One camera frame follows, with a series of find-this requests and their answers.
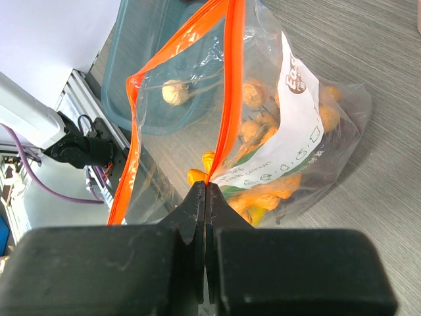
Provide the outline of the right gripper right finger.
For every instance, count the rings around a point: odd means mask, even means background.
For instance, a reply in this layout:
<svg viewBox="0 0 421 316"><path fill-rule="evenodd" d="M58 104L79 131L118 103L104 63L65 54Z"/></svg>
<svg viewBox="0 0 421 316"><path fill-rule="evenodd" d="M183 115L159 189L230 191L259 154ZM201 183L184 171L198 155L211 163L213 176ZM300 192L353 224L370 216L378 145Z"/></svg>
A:
<svg viewBox="0 0 421 316"><path fill-rule="evenodd" d="M260 303L260 231L230 207L217 184L205 202L205 267L215 304Z"/></svg>

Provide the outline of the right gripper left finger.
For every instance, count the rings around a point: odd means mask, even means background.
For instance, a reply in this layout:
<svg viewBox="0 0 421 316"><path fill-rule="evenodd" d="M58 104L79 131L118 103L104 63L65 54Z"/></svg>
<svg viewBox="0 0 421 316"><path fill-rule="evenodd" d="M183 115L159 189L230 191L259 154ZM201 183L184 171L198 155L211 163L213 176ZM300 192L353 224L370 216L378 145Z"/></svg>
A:
<svg viewBox="0 0 421 316"><path fill-rule="evenodd" d="M204 302L205 202L206 184L195 182L181 204L159 222L162 226L175 228L184 243L184 270L192 277L199 304Z"/></svg>

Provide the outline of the green chili pepper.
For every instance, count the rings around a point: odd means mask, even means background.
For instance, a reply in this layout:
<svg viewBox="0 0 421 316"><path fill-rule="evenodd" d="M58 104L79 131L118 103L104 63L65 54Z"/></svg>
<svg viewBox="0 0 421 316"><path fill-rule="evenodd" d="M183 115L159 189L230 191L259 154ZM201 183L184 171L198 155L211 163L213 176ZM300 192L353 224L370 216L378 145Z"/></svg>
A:
<svg viewBox="0 0 421 316"><path fill-rule="evenodd" d="M226 199L258 184L257 177L253 176L254 155L255 152L244 155L232 168L214 181Z"/></svg>

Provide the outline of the yellow lemon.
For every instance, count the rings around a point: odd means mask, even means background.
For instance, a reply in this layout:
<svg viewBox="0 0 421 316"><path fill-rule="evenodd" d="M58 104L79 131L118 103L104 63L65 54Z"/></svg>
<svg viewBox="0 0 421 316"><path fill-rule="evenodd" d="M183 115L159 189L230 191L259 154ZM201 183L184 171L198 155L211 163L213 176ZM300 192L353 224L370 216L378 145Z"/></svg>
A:
<svg viewBox="0 0 421 316"><path fill-rule="evenodd" d="M251 206L246 211L247 221L253 227L258 227L267 210L262 207Z"/></svg>

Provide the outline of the orange ginger-like food piece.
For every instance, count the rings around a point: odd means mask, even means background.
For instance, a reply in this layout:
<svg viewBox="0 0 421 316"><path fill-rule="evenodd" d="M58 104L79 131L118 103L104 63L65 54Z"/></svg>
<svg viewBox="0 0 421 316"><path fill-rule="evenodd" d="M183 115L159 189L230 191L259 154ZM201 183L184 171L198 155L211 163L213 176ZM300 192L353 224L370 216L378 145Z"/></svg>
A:
<svg viewBox="0 0 421 316"><path fill-rule="evenodd" d="M195 182L206 180L214 162L214 152L207 151L202 156L202 164L206 172L199 169L190 169L187 173L187 182L192 186ZM267 184L257 184L252 188L242 191L230 199L225 200L228 205L247 221L246 211L251 206L262 207L274 211L281 200L290 198L301 185L302 173L292 172L283 175Z"/></svg>

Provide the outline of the clear zip bag orange zipper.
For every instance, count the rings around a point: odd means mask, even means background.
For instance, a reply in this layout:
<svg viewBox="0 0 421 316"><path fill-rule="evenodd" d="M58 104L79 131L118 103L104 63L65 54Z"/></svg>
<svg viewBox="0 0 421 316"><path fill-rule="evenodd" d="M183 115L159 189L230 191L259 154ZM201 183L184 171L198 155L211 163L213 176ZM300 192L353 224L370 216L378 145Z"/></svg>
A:
<svg viewBox="0 0 421 316"><path fill-rule="evenodd" d="M207 1L125 88L131 140L109 225L149 222L204 182L274 226L337 180L372 112L363 85L315 75L260 1Z"/></svg>

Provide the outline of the garlic bulb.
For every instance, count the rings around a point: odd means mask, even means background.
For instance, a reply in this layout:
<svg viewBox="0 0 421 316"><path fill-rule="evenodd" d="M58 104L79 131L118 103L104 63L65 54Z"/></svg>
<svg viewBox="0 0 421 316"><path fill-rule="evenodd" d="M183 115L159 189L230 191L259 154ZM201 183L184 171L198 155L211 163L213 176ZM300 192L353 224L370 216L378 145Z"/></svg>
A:
<svg viewBox="0 0 421 316"><path fill-rule="evenodd" d="M162 98L172 106L184 104L189 99L187 84L179 80L168 80L162 87Z"/></svg>

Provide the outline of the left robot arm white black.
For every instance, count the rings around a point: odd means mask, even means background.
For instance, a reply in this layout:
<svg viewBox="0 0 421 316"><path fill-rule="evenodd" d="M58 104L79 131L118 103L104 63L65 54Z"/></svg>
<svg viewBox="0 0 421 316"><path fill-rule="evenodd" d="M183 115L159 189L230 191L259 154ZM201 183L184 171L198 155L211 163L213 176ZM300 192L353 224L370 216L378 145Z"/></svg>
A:
<svg viewBox="0 0 421 316"><path fill-rule="evenodd" d="M1 74L1 125L40 148L48 157L77 169L105 167L115 154L111 141L87 137L63 113L44 105Z"/></svg>

